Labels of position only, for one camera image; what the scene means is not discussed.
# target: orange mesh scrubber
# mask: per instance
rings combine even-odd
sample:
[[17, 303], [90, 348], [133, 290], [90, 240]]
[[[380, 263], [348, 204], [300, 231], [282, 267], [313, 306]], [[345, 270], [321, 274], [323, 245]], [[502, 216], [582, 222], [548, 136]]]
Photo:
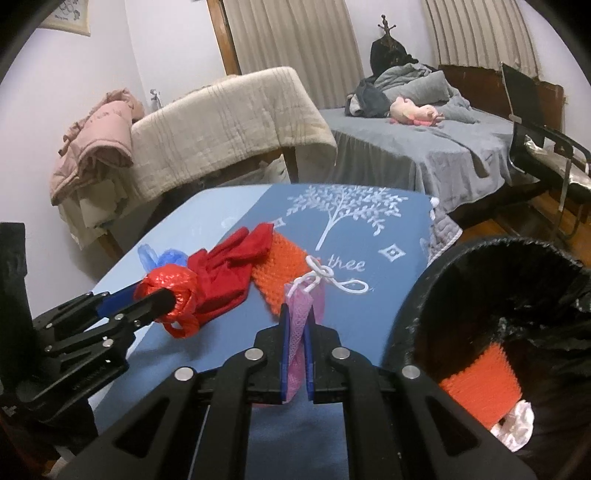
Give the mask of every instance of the orange mesh scrubber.
[[252, 279], [273, 314], [278, 316], [284, 302], [285, 284], [309, 271], [305, 250], [280, 233], [273, 232], [271, 250], [264, 260], [252, 267]]
[[464, 371], [440, 385], [488, 430], [521, 399], [521, 387], [503, 347], [493, 343]]

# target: curtain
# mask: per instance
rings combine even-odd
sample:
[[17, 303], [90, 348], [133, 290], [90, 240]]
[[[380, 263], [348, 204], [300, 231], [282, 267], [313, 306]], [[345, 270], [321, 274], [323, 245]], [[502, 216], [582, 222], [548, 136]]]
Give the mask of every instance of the curtain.
[[538, 76], [534, 45], [515, 0], [424, 0], [439, 63]]
[[224, 0], [242, 73], [293, 67], [318, 108], [344, 106], [363, 78], [345, 0]]

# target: plush toy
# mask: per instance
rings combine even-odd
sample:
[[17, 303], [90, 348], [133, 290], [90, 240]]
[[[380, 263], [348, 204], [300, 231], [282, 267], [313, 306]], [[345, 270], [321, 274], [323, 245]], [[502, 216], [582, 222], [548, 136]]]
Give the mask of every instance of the plush toy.
[[432, 127], [443, 120], [433, 105], [418, 107], [411, 99], [398, 97], [390, 106], [390, 123]]

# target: gray bedsheet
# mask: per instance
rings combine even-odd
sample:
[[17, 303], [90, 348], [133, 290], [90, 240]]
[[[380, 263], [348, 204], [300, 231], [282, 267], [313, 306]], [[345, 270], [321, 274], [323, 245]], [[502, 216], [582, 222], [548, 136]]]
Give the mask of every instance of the gray bedsheet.
[[475, 202], [512, 183], [512, 123], [472, 112], [480, 123], [413, 127], [323, 110], [339, 150], [336, 164], [316, 181], [416, 190], [439, 198], [445, 212]]

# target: wooden headboard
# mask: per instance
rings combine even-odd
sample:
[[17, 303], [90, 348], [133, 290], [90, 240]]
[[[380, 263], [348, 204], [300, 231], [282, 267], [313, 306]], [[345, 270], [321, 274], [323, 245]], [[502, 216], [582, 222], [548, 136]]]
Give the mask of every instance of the wooden headboard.
[[[439, 65], [447, 81], [459, 89], [474, 108], [509, 118], [511, 110], [501, 72], [480, 67]], [[536, 80], [546, 125], [562, 131], [564, 89], [560, 85]]]

